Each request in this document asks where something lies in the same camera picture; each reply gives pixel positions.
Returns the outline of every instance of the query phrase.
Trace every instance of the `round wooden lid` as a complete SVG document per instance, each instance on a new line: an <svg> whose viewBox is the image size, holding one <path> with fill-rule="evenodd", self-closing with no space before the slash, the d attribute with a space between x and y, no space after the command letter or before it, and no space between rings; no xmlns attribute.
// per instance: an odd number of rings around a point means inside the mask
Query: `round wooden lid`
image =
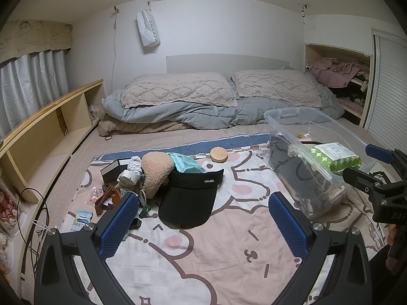
<svg viewBox="0 0 407 305"><path fill-rule="evenodd" d="M222 147L215 147L210 151L210 159L216 163L223 163L227 159L227 151Z"/></svg>

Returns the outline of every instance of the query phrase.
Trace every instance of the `white paper bag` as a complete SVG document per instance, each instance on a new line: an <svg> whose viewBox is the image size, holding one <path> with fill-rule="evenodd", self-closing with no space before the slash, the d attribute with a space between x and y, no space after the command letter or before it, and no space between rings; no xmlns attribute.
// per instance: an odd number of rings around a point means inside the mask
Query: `white paper bag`
<svg viewBox="0 0 407 305"><path fill-rule="evenodd" d="M137 14L137 24L143 41L143 46L153 47L160 44L150 2L148 2L145 10Z"/></svg>

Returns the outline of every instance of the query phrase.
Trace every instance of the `black cable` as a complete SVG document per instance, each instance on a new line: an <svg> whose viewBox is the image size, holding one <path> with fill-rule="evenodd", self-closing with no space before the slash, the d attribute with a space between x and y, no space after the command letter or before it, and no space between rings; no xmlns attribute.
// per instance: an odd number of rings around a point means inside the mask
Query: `black cable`
<svg viewBox="0 0 407 305"><path fill-rule="evenodd" d="M40 195L40 197L42 198L42 204L41 204L41 205L45 204L45 207L42 207L42 208L41 208L40 214L41 214L41 212L45 209L45 212L46 212L46 224L45 224L45 225L48 226L49 220L50 220L50 215L49 215L49 211L48 211L47 202L46 202L45 198L42 196L42 194L41 194L38 190L36 190L35 188L27 187L27 188L24 188L23 191L21 191L20 196L19 196L18 201L17 201L17 210L18 210L18 208L19 208L21 196L23 195L23 193L24 193L26 190L33 190L33 191L37 192L38 195ZM23 236L23 234L22 234L22 232L21 232L21 228L20 228L20 222L19 222L19 220L18 220L18 214L17 214L17 226L18 226L18 231L20 232L20 235L21 235L22 240L23 240L24 243L26 244L27 248L30 249L31 267L32 267L32 269L33 269L33 274L34 274L34 276L35 276L36 268L37 268L37 263L38 263L38 259L39 259L39 247L40 247L40 245L41 245L42 242L40 241L40 243L38 244L38 247L37 247L37 251L35 251L35 250L33 249L33 237L31 236L31 239L30 239L30 240L27 240L27 241L24 239L24 236ZM34 261L33 261L33 252L35 253L35 264L34 264Z"/></svg>

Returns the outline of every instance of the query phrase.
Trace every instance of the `fuzzy plush item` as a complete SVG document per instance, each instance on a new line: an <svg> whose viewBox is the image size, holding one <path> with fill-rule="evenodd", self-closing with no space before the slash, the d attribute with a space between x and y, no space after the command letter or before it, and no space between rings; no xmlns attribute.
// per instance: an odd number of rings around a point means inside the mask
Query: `fuzzy plush item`
<svg viewBox="0 0 407 305"><path fill-rule="evenodd" d="M141 159L141 167L146 175L143 190L147 199L152 199L174 169L174 161L164 152L149 152Z"/></svg>

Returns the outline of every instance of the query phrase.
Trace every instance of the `bed sheet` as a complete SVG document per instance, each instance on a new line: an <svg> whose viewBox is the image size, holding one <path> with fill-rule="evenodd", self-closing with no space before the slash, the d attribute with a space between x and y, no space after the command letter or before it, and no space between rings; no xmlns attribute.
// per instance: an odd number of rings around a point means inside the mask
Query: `bed sheet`
<svg viewBox="0 0 407 305"><path fill-rule="evenodd" d="M188 230L167 227L158 218L159 199L153 199L141 228L132 231L115 256L106 260L135 304L270 304L280 294L301 259L292 255L268 212L267 199L274 191L281 191L295 204L268 165L266 138L267 134L236 136L171 149L192 155L207 171L225 169L224 179L204 225ZM209 152L209 147L233 147L236 143L241 146L228 149L225 163L214 163L208 154L194 155ZM76 210L94 210L86 200L93 187L102 185L100 170L108 161L134 154L123 151L95 157L71 203L62 232L69 231ZM97 221L96 214L92 221ZM372 221L372 209L361 192L350 192L341 207L320 221L331 230L358 227L369 258L385 244L383 226ZM80 258L75 262L90 299L101 304ZM328 257L307 304L317 299L331 263L332 257Z"/></svg>

